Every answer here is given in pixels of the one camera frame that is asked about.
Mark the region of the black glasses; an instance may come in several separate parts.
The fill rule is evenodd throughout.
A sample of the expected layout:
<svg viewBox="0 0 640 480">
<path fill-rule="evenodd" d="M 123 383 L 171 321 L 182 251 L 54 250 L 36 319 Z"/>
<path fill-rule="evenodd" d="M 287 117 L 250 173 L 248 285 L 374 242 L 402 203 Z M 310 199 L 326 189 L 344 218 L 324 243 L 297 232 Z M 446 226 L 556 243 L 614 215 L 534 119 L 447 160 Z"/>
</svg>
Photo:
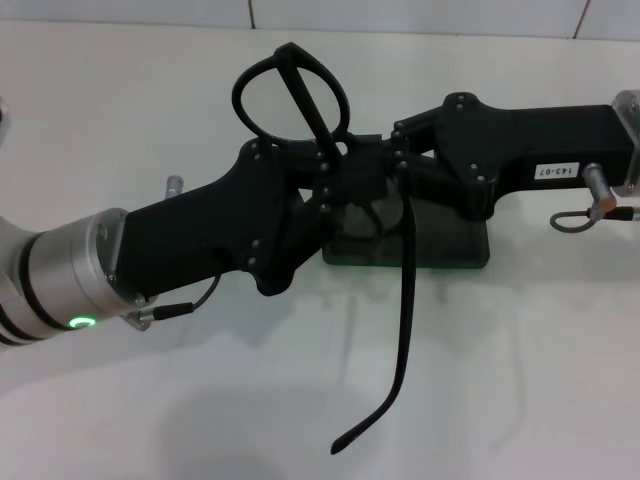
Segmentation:
<svg viewBox="0 0 640 480">
<path fill-rule="evenodd" d="M 277 48 L 271 57 L 256 63 L 238 78 L 232 90 L 232 104 L 236 114 L 255 134 L 260 135 L 263 133 L 246 114 L 246 110 L 242 105 L 242 93 L 247 84 L 254 80 L 255 77 L 271 69 L 279 72 L 289 94 L 310 128 L 313 139 L 320 147 L 323 158 L 328 161 L 328 169 L 334 170 L 335 167 L 338 166 L 340 157 L 340 151 L 337 147 L 339 141 L 338 132 L 336 130 L 330 131 L 326 126 L 325 120 L 321 116 L 299 71 L 304 69 L 323 79 L 326 85 L 332 89 L 340 109 L 340 119 L 345 122 L 349 120 L 350 115 L 348 101 L 335 77 L 316 58 L 298 45 L 288 43 Z M 330 449 L 330 453 L 333 455 L 342 452 L 351 445 L 389 410 L 397 399 L 405 378 L 415 300 L 416 221 L 413 206 L 409 198 L 409 167 L 403 155 L 394 159 L 392 172 L 397 175 L 398 193 L 403 205 L 400 221 L 400 231 L 402 234 L 401 302 L 397 359 L 393 383 L 387 397 L 376 410 L 334 440 Z"/>
</svg>

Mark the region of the green glasses case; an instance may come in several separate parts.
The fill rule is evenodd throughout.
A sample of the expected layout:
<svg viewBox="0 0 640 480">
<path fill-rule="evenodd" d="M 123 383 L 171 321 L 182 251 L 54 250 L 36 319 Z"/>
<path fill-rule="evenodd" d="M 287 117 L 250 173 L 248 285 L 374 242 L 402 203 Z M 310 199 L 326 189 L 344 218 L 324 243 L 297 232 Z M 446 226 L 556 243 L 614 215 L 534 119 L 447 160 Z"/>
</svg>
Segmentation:
<svg viewBox="0 0 640 480">
<path fill-rule="evenodd" d="M 416 222 L 416 266 L 482 269 L 490 258 L 487 226 L 462 219 L 451 208 L 412 201 Z M 349 204 L 339 230 L 322 251 L 330 265 L 399 267 L 402 264 L 402 201 L 396 185 L 367 206 Z"/>
</svg>

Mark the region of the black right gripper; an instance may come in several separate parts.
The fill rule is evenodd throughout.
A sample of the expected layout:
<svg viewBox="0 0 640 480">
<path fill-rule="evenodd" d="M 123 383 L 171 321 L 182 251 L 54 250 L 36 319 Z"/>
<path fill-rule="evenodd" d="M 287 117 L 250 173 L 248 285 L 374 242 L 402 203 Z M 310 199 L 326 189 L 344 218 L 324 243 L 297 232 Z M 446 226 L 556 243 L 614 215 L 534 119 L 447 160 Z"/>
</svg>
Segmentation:
<svg viewBox="0 0 640 480">
<path fill-rule="evenodd" d="M 582 188 L 583 169 L 600 165 L 623 184 L 634 144 L 609 105 L 506 110 L 470 93 L 396 121 L 388 138 L 349 134 L 350 146 L 435 146 L 437 159 L 396 149 L 396 177 L 437 183 L 435 200 L 469 220 L 487 220 L 510 193 Z"/>
</svg>

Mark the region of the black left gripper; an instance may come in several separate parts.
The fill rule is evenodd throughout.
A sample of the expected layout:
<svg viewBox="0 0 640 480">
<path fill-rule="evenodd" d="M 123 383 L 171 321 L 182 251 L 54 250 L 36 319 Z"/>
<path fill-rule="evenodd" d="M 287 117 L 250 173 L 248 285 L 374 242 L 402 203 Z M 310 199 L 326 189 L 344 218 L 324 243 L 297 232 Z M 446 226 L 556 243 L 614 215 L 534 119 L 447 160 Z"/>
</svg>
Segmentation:
<svg viewBox="0 0 640 480">
<path fill-rule="evenodd" d="M 321 215 L 342 230 L 353 204 L 372 236 L 385 234 L 373 208 L 388 193 L 378 147 L 317 139 L 246 143 L 219 180 L 126 216 L 117 279 L 152 297 L 241 270 L 265 296 L 285 291 L 321 247 Z M 312 202 L 303 204 L 299 190 L 310 191 Z"/>
</svg>

